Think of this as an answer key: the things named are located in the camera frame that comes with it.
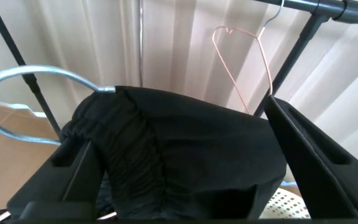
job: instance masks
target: silver metal hook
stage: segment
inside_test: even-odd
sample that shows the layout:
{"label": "silver metal hook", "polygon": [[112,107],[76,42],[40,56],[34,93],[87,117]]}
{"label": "silver metal hook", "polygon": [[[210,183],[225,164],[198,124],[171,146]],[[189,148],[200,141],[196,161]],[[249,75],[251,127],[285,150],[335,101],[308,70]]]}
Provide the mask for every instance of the silver metal hook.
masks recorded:
{"label": "silver metal hook", "polygon": [[282,10],[283,7],[284,7],[284,2],[285,2],[285,0],[281,0],[281,5],[280,5],[280,8],[278,9],[276,15],[274,15],[273,17],[271,17],[270,19],[268,19],[268,20],[265,22],[265,24],[264,24],[264,26],[263,26],[262,28],[266,28],[266,25],[267,25],[270,21],[274,20],[274,19],[279,15],[279,13],[281,12],[281,10]]}
{"label": "silver metal hook", "polygon": [[[116,91],[115,87],[99,87],[95,85],[94,83],[90,82],[89,80],[82,78],[81,76],[69,72],[67,70],[53,67],[53,66],[46,66],[46,65],[24,65],[19,66],[15,68],[10,68],[7,70],[3,70],[0,72],[0,82],[15,77],[18,75],[25,75],[29,73],[39,73],[42,72],[41,75],[46,75],[48,73],[55,74],[55,75],[62,75],[64,77],[67,77],[71,80],[74,80],[76,82],[79,82],[80,84],[83,84],[84,86],[87,86],[88,88],[98,91],[98,92],[108,92],[108,93],[114,93]],[[41,144],[53,144],[53,145],[60,145],[59,140],[54,139],[47,139],[47,138],[37,138],[32,136],[26,136],[22,134],[13,133],[10,130],[7,130],[0,126],[0,134],[3,134],[7,137],[20,140],[20,141],[27,141],[27,142],[36,142]]]}

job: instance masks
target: floor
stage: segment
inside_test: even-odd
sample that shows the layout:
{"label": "floor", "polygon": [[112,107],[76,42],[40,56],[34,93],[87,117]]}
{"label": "floor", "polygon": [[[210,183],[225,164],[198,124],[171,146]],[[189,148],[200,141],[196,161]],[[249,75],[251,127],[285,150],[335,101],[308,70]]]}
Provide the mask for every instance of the floor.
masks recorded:
{"label": "floor", "polygon": [[[20,134],[57,139],[46,118],[29,110],[0,106],[0,125]],[[17,141],[0,134],[0,209],[56,150],[57,146]]]}

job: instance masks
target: white plastic basket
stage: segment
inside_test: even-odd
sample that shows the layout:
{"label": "white plastic basket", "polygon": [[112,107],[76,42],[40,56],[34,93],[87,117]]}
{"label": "white plastic basket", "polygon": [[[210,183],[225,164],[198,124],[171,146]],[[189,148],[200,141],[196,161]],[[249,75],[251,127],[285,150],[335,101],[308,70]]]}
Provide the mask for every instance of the white plastic basket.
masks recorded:
{"label": "white plastic basket", "polygon": [[259,218],[310,218],[310,215],[301,197],[279,188]]}

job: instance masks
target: pink wire hanger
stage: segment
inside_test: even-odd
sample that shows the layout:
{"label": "pink wire hanger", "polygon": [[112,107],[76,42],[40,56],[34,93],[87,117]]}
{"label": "pink wire hanger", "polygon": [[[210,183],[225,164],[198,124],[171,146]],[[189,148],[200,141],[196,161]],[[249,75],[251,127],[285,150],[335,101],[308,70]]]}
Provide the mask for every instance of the pink wire hanger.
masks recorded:
{"label": "pink wire hanger", "polygon": [[279,15],[279,13],[281,12],[281,10],[282,10],[282,8],[283,8],[283,6],[284,6],[284,2],[285,2],[285,0],[282,0],[282,1],[281,1],[280,9],[277,11],[276,15],[274,15],[272,18],[270,18],[269,20],[267,20],[267,21],[265,22],[265,24],[263,25],[263,27],[262,27],[262,29],[260,30],[260,32],[259,32],[258,35],[255,35],[255,34],[249,32],[248,30],[244,30],[244,29],[240,29],[240,28],[233,28],[233,29],[229,30],[229,28],[226,27],[226,26],[218,26],[217,28],[215,28],[215,30],[214,30],[214,32],[213,32],[213,34],[212,34],[212,42],[214,43],[216,52],[218,53],[218,56],[219,56],[219,58],[221,59],[221,62],[222,62],[222,64],[223,64],[224,68],[226,69],[227,74],[229,75],[230,79],[232,80],[232,82],[233,82],[233,84],[234,84],[234,87],[236,88],[237,93],[239,94],[240,99],[241,99],[241,102],[242,102],[242,104],[244,105],[244,108],[246,109],[247,113],[249,113],[247,104],[245,103],[244,97],[242,96],[241,91],[240,91],[239,87],[237,86],[237,82],[235,81],[235,79],[234,79],[233,76],[231,75],[230,70],[228,69],[226,63],[224,62],[224,60],[223,60],[223,58],[222,58],[222,55],[221,55],[221,53],[220,53],[220,51],[219,51],[219,49],[218,49],[218,46],[217,46],[217,44],[216,44],[216,41],[215,41],[215,34],[216,34],[216,32],[217,32],[219,29],[225,29],[225,30],[226,30],[226,33],[229,34],[229,35],[230,35],[234,30],[237,30],[237,31],[240,31],[240,32],[242,32],[242,33],[244,33],[244,34],[247,34],[247,35],[249,35],[249,36],[251,36],[251,37],[253,37],[253,38],[256,39],[256,42],[258,43],[258,46],[259,46],[259,49],[260,49],[260,53],[262,53],[262,58],[263,58],[263,60],[264,60],[264,64],[265,64],[265,68],[266,68],[266,73],[267,73],[267,78],[268,78],[268,84],[269,84],[269,92],[268,92],[268,94],[269,94],[269,96],[270,96],[270,95],[273,94],[272,75],[270,74],[270,69],[269,69],[269,65],[268,65],[267,59],[266,59],[265,50],[264,50],[264,48],[263,48],[263,46],[262,46],[262,42],[260,41],[260,38],[261,38],[262,34],[264,33],[264,31],[265,31],[265,29],[266,29],[266,25],[267,25],[270,21],[274,20],[274,19]]}

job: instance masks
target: curtain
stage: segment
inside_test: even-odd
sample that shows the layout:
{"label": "curtain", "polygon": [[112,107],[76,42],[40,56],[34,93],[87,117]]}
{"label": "curtain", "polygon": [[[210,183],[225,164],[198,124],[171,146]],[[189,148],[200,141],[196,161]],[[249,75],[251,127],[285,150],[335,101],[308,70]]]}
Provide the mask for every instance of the curtain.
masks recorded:
{"label": "curtain", "polygon": [[[244,107],[213,47],[213,30],[225,25],[257,33],[277,10],[251,0],[0,0],[0,14],[27,64],[62,67],[102,86],[172,91],[238,111]],[[284,8],[268,25],[262,43],[273,77],[309,17]],[[239,32],[219,32],[217,40],[253,113],[268,88],[258,46]],[[0,35],[0,70],[16,65]],[[62,77],[37,78],[60,125],[91,93]],[[276,97],[358,158],[358,24],[324,23]],[[21,77],[0,84],[0,102],[41,111]]]}

